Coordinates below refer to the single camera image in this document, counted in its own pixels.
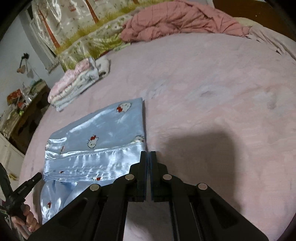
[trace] wall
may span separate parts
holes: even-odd
[[[38,80],[38,76],[34,72],[33,78],[27,77],[27,72],[24,74],[16,72],[24,53],[30,55],[29,63],[32,68],[40,78],[46,81],[50,88],[64,74],[59,66],[48,75],[45,66],[24,32],[19,16],[17,16],[0,42],[0,114],[8,108],[7,95],[21,88],[23,82],[25,86],[29,86],[32,80]]]

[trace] pink blanket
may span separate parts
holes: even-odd
[[[195,33],[132,44],[108,59],[106,78],[62,112],[48,108],[20,183],[42,172],[53,132],[142,97],[147,149],[157,151],[169,173],[185,183],[207,183],[276,241],[296,211],[295,65],[252,39]],[[26,198],[35,215],[38,188]],[[123,240],[173,240],[168,204],[150,200],[128,204]]]
[[[244,37],[249,27],[208,5],[184,0],[147,7],[125,23],[121,38],[126,42],[149,41],[175,33],[224,33]]]

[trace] curtain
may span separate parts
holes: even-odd
[[[86,57],[100,57],[123,42],[123,23],[135,9],[165,0],[33,0],[39,36],[64,70]]]

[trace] human hand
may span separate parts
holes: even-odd
[[[24,216],[27,217],[26,223],[21,220],[19,217],[12,217],[11,221],[13,222],[14,226],[21,232],[25,239],[28,239],[29,234],[24,230],[23,226],[26,224],[30,232],[34,232],[41,227],[41,225],[37,222],[37,219],[34,218],[32,212],[30,212],[30,206],[24,204],[22,206],[22,211]]]

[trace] pink folded cloth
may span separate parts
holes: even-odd
[[[74,80],[76,80],[77,76],[89,69],[90,63],[89,58],[85,58],[84,60],[81,60],[75,67],[75,69],[69,69],[65,72],[64,76],[54,84],[52,89],[50,90],[50,93],[48,95],[48,103],[51,103],[52,99],[57,96],[59,93],[61,93],[69,84],[71,84]]]
[[[184,0],[163,2],[141,10],[124,25],[125,42],[150,41],[174,33],[224,33],[244,37],[249,27],[208,5]]]

